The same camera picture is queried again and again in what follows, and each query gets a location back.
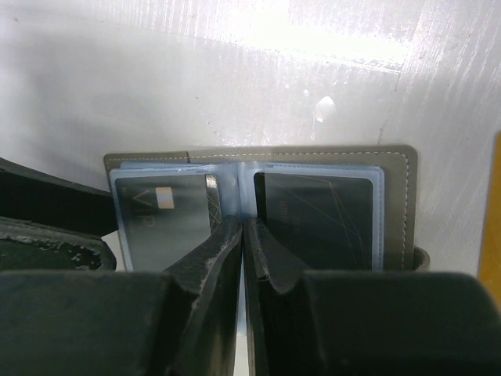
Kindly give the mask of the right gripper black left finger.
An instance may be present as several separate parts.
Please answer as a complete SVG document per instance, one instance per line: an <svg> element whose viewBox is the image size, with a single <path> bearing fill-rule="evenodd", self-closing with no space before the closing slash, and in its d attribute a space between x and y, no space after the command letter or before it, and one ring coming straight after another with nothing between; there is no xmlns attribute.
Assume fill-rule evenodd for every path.
<svg viewBox="0 0 501 376"><path fill-rule="evenodd" d="M4 375L231 375L242 226L160 273L1 275Z"/></svg>

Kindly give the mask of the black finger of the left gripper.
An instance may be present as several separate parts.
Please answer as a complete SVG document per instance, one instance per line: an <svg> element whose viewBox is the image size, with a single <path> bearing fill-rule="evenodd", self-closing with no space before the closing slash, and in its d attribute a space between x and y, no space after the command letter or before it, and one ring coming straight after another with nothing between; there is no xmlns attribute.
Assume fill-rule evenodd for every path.
<svg viewBox="0 0 501 376"><path fill-rule="evenodd" d="M111 270L110 193L1 161L1 270Z"/></svg>

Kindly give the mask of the gold VIP card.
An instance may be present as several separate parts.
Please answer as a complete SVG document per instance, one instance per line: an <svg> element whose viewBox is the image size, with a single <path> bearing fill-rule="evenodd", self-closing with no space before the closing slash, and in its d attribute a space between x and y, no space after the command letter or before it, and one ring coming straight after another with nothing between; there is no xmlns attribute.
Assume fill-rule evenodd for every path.
<svg viewBox="0 0 501 376"><path fill-rule="evenodd" d="M494 144L485 214L478 276L500 305L500 133Z"/></svg>

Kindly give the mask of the dark credit card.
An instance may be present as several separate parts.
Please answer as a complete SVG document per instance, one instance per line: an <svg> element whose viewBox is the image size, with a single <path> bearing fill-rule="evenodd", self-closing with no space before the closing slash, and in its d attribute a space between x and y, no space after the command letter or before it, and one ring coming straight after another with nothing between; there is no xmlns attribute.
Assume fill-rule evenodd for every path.
<svg viewBox="0 0 501 376"><path fill-rule="evenodd" d="M371 269L373 184L368 179L254 174L258 218L313 269Z"/></svg>
<svg viewBox="0 0 501 376"><path fill-rule="evenodd" d="M118 169L111 172L110 182L127 271L165 270L221 224L213 174Z"/></svg>

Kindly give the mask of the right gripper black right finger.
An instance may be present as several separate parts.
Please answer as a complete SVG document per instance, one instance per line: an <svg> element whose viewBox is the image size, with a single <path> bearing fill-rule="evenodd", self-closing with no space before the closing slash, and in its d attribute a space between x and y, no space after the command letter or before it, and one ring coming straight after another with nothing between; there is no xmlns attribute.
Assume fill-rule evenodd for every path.
<svg viewBox="0 0 501 376"><path fill-rule="evenodd" d="M462 273L308 268L243 225L252 375L497 375L500 315Z"/></svg>

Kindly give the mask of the grey blue card holder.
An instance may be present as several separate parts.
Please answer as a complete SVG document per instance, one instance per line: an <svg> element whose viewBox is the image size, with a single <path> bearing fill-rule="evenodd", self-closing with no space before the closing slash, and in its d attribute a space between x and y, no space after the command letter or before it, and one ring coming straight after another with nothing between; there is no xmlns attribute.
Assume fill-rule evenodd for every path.
<svg viewBox="0 0 501 376"><path fill-rule="evenodd" d="M106 174L126 161L203 164L216 162L294 162L374 165L384 170L384 268L412 269L418 154L408 145L238 146L209 150L106 154Z"/></svg>

